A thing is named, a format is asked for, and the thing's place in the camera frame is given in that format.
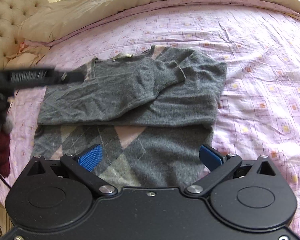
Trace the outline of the dark red sleeve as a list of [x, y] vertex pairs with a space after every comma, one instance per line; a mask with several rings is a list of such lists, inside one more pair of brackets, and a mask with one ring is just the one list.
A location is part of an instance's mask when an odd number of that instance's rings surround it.
[[7, 178], [10, 175], [10, 135], [0, 131], [0, 175]]

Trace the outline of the grey argyle knit sweater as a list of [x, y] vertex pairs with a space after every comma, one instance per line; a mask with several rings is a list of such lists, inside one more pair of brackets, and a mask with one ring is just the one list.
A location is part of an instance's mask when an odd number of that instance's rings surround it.
[[187, 187], [204, 175], [227, 66], [193, 49], [152, 46], [136, 56], [92, 59], [83, 83], [49, 86], [33, 155], [77, 155], [94, 144], [93, 173], [117, 188]]

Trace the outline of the beige pillow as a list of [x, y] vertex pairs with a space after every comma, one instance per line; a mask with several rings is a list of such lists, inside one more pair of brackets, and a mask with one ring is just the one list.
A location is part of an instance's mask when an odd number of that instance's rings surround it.
[[32, 68], [49, 52], [50, 47], [40, 42], [24, 41], [17, 53], [5, 57], [5, 69]]

